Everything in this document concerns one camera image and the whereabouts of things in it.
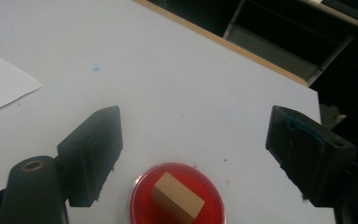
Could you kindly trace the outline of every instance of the wooden block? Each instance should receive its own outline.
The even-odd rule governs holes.
[[[193,223],[205,204],[202,198],[169,173],[165,173],[157,181],[150,197],[180,224]]]

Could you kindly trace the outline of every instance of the screw hole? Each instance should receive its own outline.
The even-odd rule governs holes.
[[[296,129],[296,125],[293,122],[289,122],[288,125],[289,125],[290,129],[292,129],[292,130]]]
[[[32,172],[42,168],[45,163],[43,161],[30,161],[21,167],[23,172]]]

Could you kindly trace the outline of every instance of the red petri dish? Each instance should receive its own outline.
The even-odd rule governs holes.
[[[193,224],[225,224],[225,210],[212,182],[200,171],[180,163],[163,163],[143,173],[136,181],[130,199],[131,224],[177,224],[150,199],[153,186],[166,172],[199,195],[205,205]]]

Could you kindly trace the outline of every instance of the blue stain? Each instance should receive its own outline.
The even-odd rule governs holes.
[[[305,133],[310,133],[312,136],[317,138],[319,141],[327,144],[326,140],[324,139],[324,137],[322,135],[320,135],[316,130],[313,130],[309,125],[302,123],[299,119],[297,119],[295,117],[287,117],[286,121],[289,124],[296,127],[297,129],[299,129]]]
[[[101,70],[101,67],[100,66],[97,66],[97,65],[95,65],[93,68],[92,68],[92,71],[93,72],[98,72],[98,71],[100,71]]]

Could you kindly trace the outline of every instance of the table surface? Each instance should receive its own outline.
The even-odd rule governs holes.
[[[124,148],[91,208],[71,223],[127,223],[135,179],[197,165],[227,223],[334,223],[265,150],[270,110],[320,120],[317,93],[129,0],[0,1],[0,56],[44,87],[0,109],[0,189],[11,167],[57,155],[94,111],[119,105]]]

